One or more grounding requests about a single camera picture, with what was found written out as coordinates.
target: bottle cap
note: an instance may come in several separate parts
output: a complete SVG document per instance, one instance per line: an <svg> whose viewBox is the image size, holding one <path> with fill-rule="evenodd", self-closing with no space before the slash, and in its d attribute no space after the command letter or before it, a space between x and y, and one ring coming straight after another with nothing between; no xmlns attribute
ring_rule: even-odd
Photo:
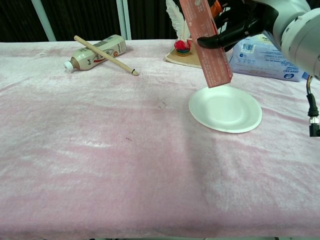
<svg viewBox="0 0 320 240"><path fill-rule="evenodd" d="M68 73L72 73L74 71L74 66L70 61L64 62L64 68Z"/></svg>

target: pink velvet cloth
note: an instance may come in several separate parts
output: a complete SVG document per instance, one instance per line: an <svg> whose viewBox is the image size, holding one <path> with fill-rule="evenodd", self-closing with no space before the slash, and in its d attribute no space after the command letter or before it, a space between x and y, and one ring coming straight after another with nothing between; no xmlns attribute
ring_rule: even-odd
<svg viewBox="0 0 320 240"><path fill-rule="evenodd" d="M0 43L0 240L320 236L320 138L305 82L234 74L255 130L211 130L188 101L201 69L172 40L64 72L77 42ZM320 82L312 84L320 106Z"/></svg>

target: white feather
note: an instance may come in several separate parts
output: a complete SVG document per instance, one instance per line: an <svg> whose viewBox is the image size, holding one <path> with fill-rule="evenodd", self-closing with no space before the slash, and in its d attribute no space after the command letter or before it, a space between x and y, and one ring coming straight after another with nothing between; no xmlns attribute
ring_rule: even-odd
<svg viewBox="0 0 320 240"><path fill-rule="evenodd" d="M183 14L173 0L165 0L165 4L166 12L169 14L178 39L186 41L190 37L190 31Z"/></svg>

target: plastic package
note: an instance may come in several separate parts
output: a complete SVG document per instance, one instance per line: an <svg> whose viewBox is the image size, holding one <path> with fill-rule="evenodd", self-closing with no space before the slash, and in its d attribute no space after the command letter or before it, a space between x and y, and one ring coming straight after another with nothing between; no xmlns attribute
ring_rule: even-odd
<svg viewBox="0 0 320 240"><path fill-rule="evenodd" d="M247 37L233 48L229 60L234 73L300 82L308 78L289 62L263 34Z"/></svg>

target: white pole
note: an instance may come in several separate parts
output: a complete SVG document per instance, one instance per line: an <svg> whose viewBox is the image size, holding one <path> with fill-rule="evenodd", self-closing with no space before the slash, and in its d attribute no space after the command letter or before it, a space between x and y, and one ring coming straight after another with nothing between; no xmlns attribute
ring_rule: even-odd
<svg viewBox="0 0 320 240"><path fill-rule="evenodd" d="M31 0L31 1L32 1L32 4L33 4L34 9L36 11L36 14L38 14L38 17L40 19L40 22L42 24L42 27L45 31L45 34L46 34L48 40L50 42L57 41L55 34L54 34L54 31L52 30L50 22L48 20L44 6L42 5L41 0Z"/></svg>
<svg viewBox="0 0 320 240"><path fill-rule="evenodd" d="M125 19L123 0L116 0L116 8L118 10L121 36L125 40L127 40L127 28L126 28L126 19Z"/></svg>
<svg viewBox="0 0 320 240"><path fill-rule="evenodd" d="M126 27L126 36L128 40L131 40L131 28L130 28L130 16L128 8L128 0L123 0L124 19Z"/></svg>

